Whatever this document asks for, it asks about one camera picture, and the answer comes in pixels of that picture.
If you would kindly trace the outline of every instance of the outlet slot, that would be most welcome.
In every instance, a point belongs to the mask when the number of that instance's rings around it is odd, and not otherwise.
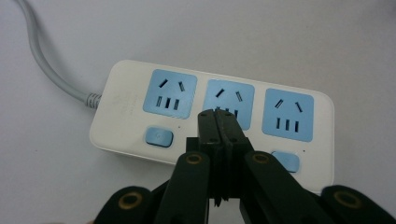
[[[166,70],[154,70],[143,110],[177,119],[190,116],[197,78]]]
[[[207,82],[204,108],[233,113],[242,130],[250,128],[254,87],[240,82],[210,79]]]
[[[262,132],[310,142],[314,132],[314,98],[292,91],[268,89],[265,93]]]

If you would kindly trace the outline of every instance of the black mechanical arm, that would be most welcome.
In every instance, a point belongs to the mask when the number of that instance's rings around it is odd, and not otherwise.
[[[209,198],[240,199],[246,223],[396,223],[362,193],[343,186],[318,196],[303,189],[271,154],[255,151],[233,114],[206,110],[198,115],[198,137],[187,138],[167,182],[154,191],[121,189],[94,224],[203,224]]]

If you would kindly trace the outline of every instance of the blue switch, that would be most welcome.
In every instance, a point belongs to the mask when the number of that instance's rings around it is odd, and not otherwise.
[[[157,147],[170,147],[173,141],[173,133],[171,131],[149,127],[146,130],[146,142]]]
[[[290,173],[296,173],[300,168],[300,158],[289,152],[275,151],[272,155],[285,167]]]

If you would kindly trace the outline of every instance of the power cord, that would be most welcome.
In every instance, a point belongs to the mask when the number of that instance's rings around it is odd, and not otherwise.
[[[52,67],[44,57],[44,54],[41,51],[40,44],[38,42],[37,23],[35,21],[35,14],[33,10],[24,0],[16,1],[20,4],[23,14],[25,16],[30,49],[33,56],[35,57],[35,61],[40,66],[41,70],[43,70],[44,74],[46,74],[46,76],[63,91],[80,100],[82,103],[85,104],[85,106],[96,109],[99,106],[102,95],[97,93],[85,93],[76,89],[75,87],[64,81],[52,69]]]

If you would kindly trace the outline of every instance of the white power strip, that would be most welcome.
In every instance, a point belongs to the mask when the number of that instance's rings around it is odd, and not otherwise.
[[[317,91],[122,61],[111,70],[90,138],[101,149],[175,164],[186,138],[197,136],[197,115],[213,106],[236,114],[254,149],[273,153],[304,188],[332,184],[334,109]]]

